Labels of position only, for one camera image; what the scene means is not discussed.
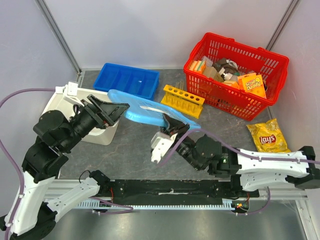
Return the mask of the light blue plastic lid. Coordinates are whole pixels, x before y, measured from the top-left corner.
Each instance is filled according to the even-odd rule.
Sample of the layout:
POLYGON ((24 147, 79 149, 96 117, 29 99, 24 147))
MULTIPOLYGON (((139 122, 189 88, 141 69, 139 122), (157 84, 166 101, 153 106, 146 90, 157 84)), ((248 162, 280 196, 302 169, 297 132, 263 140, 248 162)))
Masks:
POLYGON ((129 108, 125 111, 124 117, 136 123, 166 127, 167 124, 164 119, 164 114, 166 114, 173 119, 188 124, 191 129, 199 129, 201 127, 198 123, 185 117, 179 111, 159 102, 116 89, 109 90, 107 96, 113 103, 129 104, 129 108))

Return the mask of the yellow Lays chips bag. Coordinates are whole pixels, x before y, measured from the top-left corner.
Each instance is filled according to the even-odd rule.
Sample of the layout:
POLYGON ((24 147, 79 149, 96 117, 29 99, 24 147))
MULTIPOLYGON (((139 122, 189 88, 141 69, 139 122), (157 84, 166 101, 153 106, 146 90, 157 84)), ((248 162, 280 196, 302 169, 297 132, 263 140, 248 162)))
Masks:
POLYGON ((265 123, 248 124, 247 128, 259 152, 291 152, 276 118, 265 123))

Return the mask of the white plastic tub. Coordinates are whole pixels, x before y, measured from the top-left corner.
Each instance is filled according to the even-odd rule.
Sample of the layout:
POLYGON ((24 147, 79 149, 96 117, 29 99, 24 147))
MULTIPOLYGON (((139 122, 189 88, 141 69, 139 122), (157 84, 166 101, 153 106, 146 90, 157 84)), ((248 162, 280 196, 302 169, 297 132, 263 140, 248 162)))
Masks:
MULTIPOLYGON (((47 105, 45 106, 43 110, 43 114, 47 111, 51 110, 59 110, 63 113, 63 115, 69 120, 70 117, 73 117, 75 115, 73 111, 73 103, 68 102, 64 99, 63 92, 67 89, 67 86, 57 86, 55 88, 55 93, 52 95, 50 100, 48 101, 47 105)), ((92 94, 96 98, 104 101, 104 102, 111 102, 111 100, 108 98, 107 93, 103 91, 93 90, 93 89, 87 89, 87 88, 78 88, 77 89, 77 98, 79 100, 86 100, 87 96, 92 94)), ((106 129, 99 129, 94 128, 87 136, 85 136, 82 141, 87 143, 93 143, 98 145, 109 145, 116 133, 117 127, 119 122, 115 123, 113 126, 108 126, 106 129)))

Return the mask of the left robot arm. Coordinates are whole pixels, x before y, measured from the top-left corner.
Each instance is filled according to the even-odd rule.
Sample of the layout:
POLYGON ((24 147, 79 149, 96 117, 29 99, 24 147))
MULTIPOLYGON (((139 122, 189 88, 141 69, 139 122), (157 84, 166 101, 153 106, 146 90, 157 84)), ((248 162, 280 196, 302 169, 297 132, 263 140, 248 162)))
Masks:
POLYGON ((10 212, 0 219, 7 240, 41 240, 57 222, 84 200, 106 196, 111 181, 95 170, 76 187, 45 201, 45 195, 71 150, 94 128, 113 126, 129 108, 127 103, 105 102, 93 95, 73 106, 66 118, 59 110, 45 112, 33 127, 37 137, 20 168, 20 187, 10 212))

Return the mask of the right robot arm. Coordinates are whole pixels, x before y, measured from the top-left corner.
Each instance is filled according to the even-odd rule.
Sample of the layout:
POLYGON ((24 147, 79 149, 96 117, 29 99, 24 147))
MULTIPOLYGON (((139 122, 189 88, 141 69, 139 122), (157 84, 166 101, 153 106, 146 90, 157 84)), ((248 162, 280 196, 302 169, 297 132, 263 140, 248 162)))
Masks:
POLYGON ((161 127, 160 132, 174 137, 172 151, 197 171, 207 170, 216 178, 229 178, 229 191, 235 197, 280 183, 302 190, 320 187, 320 170, 311 146, 295 152, 250 151, 228 146, 207 133, 194 141, 186 135, 189 128, 178 121, 161 127))

